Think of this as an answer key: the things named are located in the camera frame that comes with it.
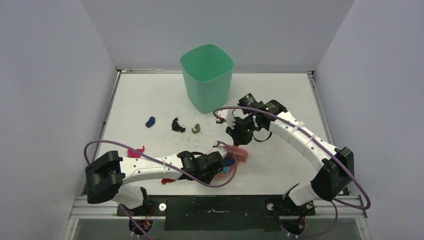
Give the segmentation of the pink hand brush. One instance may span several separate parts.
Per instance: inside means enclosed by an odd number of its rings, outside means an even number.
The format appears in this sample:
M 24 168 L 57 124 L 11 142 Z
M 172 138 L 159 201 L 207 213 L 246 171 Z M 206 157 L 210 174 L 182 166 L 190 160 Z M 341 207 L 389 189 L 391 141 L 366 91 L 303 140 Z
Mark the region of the pink hand brush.
M 240 146 L 230 145 L 226 157 L 236 162 L 245 163 L 248 160 L 249 152 Z

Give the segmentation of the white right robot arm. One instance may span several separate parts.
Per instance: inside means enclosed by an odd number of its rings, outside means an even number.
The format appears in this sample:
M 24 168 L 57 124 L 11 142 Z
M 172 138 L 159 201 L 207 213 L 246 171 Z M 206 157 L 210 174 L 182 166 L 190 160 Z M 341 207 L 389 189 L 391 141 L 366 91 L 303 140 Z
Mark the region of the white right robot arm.
M 294 215 L 304 204 L 318 199 L 331 202 L 351 183 L 354 154 L 349 148 L 340 149 L 319 138 L 274 99 L 264 103 L 249 93 L 237 106 L 243 117 L 235 116 L 233 109 L 216 114 L 218 123 L 227 123 L 226 133 L 235 146 L 249 144 L 255 131 L 265 129 L 295 148 L 317 172 L 310 182 L 298 183 L 285 194 L 282 207 L 286 213 Z

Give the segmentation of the pink plastic dustpan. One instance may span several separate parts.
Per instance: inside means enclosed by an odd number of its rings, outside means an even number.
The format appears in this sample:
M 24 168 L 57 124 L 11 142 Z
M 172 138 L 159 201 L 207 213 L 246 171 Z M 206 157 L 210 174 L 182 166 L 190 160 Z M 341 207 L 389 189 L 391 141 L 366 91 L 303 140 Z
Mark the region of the pink plastic dustpan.
M 217 173 L 215 177 L 223 178 L 230 176 L 238 163 L 244 163 L 247 160 L 249 153 L 242 147 L 230 145 L 212 147 L 207 153 L 218 151 L 224 159 L 224 167 L 221 172 Z

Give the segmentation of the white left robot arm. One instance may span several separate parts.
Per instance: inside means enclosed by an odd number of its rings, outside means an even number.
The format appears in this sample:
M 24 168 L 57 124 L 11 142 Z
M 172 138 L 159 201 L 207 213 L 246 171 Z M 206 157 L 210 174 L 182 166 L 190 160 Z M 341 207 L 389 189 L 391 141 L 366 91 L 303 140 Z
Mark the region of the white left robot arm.
M 225 166 L 227 155 L 224 147 L 213 147 L 207 153 L 183 151 L 152 159 L 121 157 L 116 150 L 108 151 L 85 169 L 87 202 L 114 201 L 136 215 L 144 215 L 149 210 L 147 191 L 132 183 L 156 179 L 196 179 L 210 184 Z

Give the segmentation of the green plastic bin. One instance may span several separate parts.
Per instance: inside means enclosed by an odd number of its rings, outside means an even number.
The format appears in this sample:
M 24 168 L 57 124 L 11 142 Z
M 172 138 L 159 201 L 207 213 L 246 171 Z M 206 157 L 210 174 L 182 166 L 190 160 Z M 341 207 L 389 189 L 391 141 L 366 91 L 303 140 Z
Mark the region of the green plastic bin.
M 235 64 L 223 49 L 201 45 L 179 61 L 187 96 L 199 112 L 210 113 L 228 101 Z

